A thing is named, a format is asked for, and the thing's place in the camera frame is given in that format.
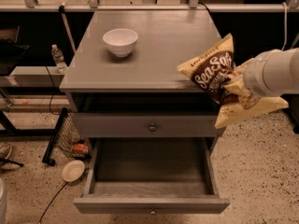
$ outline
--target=drawer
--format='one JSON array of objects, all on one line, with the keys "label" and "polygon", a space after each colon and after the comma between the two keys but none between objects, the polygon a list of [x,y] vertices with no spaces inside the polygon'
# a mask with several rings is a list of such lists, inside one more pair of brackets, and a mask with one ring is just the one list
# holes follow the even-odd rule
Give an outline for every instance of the drawer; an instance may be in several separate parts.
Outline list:
[{"label": "drawer", "polygon": [[95,141],[83,195],[86,214],[218,214],[219,196],[202,138],[130,138]]},{"label": "drawer", "polygon": [[83,137],[214,137],[215,115],[76,113],[73,121]]}]

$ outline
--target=open drawer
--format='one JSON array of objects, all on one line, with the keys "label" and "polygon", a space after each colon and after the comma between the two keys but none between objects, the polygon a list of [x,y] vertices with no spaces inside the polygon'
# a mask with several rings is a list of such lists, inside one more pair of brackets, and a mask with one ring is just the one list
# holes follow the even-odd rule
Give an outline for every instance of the open drawer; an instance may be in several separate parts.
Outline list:
[{"label": "open drawer", "polygon": [[204,138],[95,139],[82,213],[221,213]]}]

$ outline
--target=gray table top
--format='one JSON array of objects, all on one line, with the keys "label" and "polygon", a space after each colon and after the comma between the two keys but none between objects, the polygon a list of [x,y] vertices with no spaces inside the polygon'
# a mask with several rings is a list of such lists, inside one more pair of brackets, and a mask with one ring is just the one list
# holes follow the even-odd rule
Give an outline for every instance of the gray table top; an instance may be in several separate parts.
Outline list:
[{"label": "gray table top", "polygon": [[[138,33],[133,53],[117,58],[103,35],[115,28]],[[200,90],[177,66],[220,40],[205,10],[98,10],[61,84],[65,90]]]}]

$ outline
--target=speckled floor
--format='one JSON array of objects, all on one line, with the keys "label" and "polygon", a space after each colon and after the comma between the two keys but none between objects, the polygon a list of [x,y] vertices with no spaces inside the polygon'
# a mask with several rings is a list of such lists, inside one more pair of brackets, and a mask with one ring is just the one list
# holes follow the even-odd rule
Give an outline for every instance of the speckled floor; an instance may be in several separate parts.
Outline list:
[{"label": "speckled floor", "polygon": [[[51,113],[10,111],[18,127],[53,127]],[[17,171],[1,171],[8,188],[9,224],[38,223],[44,210],[63,186],[61,172],[71,161],[55,148],[55,167],[42,163],[48,140],[9,141],[11,159],[24,163]],[[51,204],[42,223],[299,223],[299,135],[279,111],[229,126],[211,159],[220,196],[231,204],[220,215],[83,215],[73,205],[82,194],[83,176],[66,185]]]}]

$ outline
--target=bottle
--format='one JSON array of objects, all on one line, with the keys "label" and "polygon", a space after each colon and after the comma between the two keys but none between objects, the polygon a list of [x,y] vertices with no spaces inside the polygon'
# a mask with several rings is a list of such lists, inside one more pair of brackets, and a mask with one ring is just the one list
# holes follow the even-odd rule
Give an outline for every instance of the bottle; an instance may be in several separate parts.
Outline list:
[{"label": "bottle", "polygon": [[56,44],[52,45],[51,54],[58,68],[58,72],[64,74],[67,69],[67,65],[64,60],[63,52],[57,47]]}]

